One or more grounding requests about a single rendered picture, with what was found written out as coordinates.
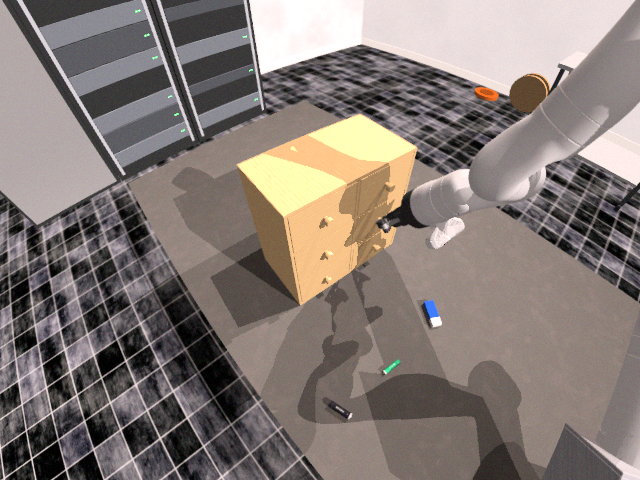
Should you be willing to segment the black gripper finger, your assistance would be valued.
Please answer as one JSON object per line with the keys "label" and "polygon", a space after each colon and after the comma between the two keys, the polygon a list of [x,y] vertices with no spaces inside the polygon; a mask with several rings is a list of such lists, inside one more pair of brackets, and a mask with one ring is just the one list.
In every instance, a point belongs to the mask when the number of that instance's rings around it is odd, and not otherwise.
{"label": "black gripper finger", "polygon": [[[384,233],[389,233],[389,231],[392,229],[391,227],[393,226],[394,228],[399,227],[399,226],[406,226],[408,225],[407,223],[403,223],[401,225],[395,225],[396,223],[400,222],[399,218],[396,219],[392,219],[392,215],[396,212],[400,211],[400,206],[397,207],[396,209],[394,209],[393,211],[389,212],[387,214],[387,216],[384,216],[383,219],[378,219],[376,222],[377,226],[379,229],[383,229]],[[385,219],[386,218],[386,219]],[[382,220],[382,222],[380,222]],[[378,223],[379,222],[379,223]],[[381,226],[380,226],[380,225]],[[381,228],[382,227],[382,228]]]}

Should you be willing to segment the green battery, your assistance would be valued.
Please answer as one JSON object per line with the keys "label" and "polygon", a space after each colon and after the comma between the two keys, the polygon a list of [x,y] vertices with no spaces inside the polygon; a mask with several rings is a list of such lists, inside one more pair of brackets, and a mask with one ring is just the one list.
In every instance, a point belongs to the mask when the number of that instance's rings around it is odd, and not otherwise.
{"label": "green battery", "polygon": [[399,364],[400,364],[400,361],[397,359],[395,362],[393,362],[391,365],[389,365],[386,369],[384,369],[383,373],[387,374],[388,372],[390,372],[393,368],[395,368]]}

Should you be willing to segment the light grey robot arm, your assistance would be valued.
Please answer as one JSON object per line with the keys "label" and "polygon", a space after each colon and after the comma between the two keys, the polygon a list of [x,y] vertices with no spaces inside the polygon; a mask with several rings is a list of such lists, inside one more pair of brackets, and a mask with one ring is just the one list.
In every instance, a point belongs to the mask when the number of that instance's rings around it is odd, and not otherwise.
{"label": "light grey robot arm", "polygon": [[[430,226],[426,246],[437,249],[461,233],[464,223],[455,217],[534,196],[545,182],[546,165],[584,150],[639,102],[640,0],[635,0],[530,115],[477,153],[470,169],[414,189],[411,211]],[[640,309],[596,442],[640,470]]]}

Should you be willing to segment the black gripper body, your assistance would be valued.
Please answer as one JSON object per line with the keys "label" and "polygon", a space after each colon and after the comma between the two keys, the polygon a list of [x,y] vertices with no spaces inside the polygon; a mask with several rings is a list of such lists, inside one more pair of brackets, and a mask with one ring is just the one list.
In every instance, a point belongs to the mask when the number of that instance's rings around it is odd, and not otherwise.
{"label": "black gripper body", "polygon": [[425,228],[428,227],[427,225],[423,225],[421,224],[413,215],[412,211],[411,211],[411,207],[410,207],[410,197],[412,192],[414,191],[411,190],[409,192],[407,192],[401,201],[401,211],[396,212],[392,215],[392,219],[396,219],[399,218],[400,222],[396,223],[395,225],[401,225],[403,223],[407,223],[410,226],[414,227],[414,228]]}

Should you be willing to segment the blue and white eraser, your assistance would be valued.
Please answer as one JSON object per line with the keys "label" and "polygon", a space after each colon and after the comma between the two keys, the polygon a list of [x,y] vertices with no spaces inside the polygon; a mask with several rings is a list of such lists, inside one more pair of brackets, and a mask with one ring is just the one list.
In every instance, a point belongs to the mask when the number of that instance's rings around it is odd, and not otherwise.
{"label": "blue and white eraser", "polygon": [[433,302],[433,300],[431,301],[426,301],[423,303],[425,311],[427,313],[430,325],[432,328],[434,327],[439,327],[442,325],[442,322],[440,320],[440,317],[438,315],[437,309],[435,307],[435,304]]}

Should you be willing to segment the light wooden chest of drawers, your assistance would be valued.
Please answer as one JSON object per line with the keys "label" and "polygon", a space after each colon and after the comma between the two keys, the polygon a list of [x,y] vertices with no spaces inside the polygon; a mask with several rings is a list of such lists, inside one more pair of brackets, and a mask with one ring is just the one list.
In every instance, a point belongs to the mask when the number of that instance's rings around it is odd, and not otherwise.
{"label": "light wooden chest of drawers", "polygon": [[[356,220],[400,192],[406,194],[417,147],[359,114],[290,141],[240,164],[242,185],[264,257],[296,301],[302,305],[351,270]],[[413,152],[413,153],[412,153]],[[406,187],[357,216],[363,177],[412,153]],[[354,218],[315,242],[293,253],[287,218],[357,181]],[[302,303],[294,255],[354,221],[349,272]]]}

